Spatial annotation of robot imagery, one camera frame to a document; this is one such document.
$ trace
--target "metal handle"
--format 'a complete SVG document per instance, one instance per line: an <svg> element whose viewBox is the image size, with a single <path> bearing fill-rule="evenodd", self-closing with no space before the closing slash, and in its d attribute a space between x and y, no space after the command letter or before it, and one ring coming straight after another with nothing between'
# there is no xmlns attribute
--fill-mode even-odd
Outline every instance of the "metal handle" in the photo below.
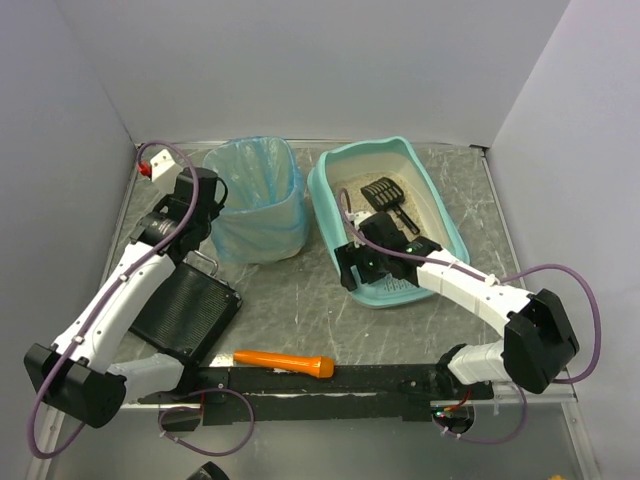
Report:
<svg viewBox="0 0 640 480"><path fill-rule="evenodd" d="M407 215L406 212L402 210L402 208L400 208L399 206L396 206L396 207L393 207L393 211L398 216L398 218L402 220L402 223L404 223L407 226L407 228L411 231L411 233L413 233L414 235L418 235L420 233L420 229L418 228L418 226L414 223L413 220L411 220L409 215Z"/></svg>

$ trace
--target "red connector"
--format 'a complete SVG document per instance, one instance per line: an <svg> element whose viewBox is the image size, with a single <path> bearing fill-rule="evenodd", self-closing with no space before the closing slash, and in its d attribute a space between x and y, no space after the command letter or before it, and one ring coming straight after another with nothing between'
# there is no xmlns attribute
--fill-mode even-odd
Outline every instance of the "red connector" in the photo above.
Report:
<svg viewBox="0 0 640 480"><path fill-rule="evenodd" d="M138 172L140 172L140 175L151 178L151 164L149 162L139 163Z"/></svg>

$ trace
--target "blue plastic bag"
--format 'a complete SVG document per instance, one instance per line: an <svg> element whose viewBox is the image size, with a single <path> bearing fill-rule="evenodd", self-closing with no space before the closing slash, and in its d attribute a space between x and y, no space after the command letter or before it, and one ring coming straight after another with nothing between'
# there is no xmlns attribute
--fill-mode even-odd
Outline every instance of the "blue plastic bag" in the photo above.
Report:
<svg viewBox="0 0 640 480"><path fill-rule="evenodd" d="M204 167L227 184L229 196L212 223L223 262L273 263L300 251L309 233L305 184L281 138L233 140L209 152Z"/></svg>

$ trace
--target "white wall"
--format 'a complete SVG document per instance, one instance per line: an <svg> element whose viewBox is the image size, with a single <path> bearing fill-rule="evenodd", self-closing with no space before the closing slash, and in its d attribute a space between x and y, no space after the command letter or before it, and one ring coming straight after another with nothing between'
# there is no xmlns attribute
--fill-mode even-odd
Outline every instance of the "white wall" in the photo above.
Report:
<svg viewBox="0 0 640 480"><path fill-rule="evenodd" d="M135 141L489 145L568 0L56 0Z"/></svg>
<svg viewBox="0 0 640 480"><path fill-rule="evenodd" d="M582 272L604 321L602 360L577 386L603 478L638 478L640 456L640 3L574 0L490 150L524 266ZM593 339L570 280L539 277L569 299L583 353Z"/></svg>
<svg viewBox="0 0 640 480"><path fill-rule="evenodd" d="M26 472L22 359L95 291L133 147L50 0L0 2L0 478Z"/></svg>

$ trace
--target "cable clip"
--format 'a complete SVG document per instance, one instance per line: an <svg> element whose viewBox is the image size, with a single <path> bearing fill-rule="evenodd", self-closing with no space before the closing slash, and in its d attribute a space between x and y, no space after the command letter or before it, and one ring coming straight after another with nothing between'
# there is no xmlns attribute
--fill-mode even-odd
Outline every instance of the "cable clip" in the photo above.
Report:
<svg viewBox="0 0 640 480"><path fill-rule="evenodd" d="M494 285L500 285L500 280L492 273L491 275L484 277L484 283L493 287Z"/></svg>
<svg viewBox="0 0 640 480"><path fill-rule="evenodd" d="M442 274L444 275L445 273L447 273L449 270L451 270L453 268L454 265L456 265L457 263L460 263L460 261L457 258L454 258L453 260L451 260L451 262L449 262L449 265L447 265L447 268L444 269L444 271L442 272Z"/></svg>

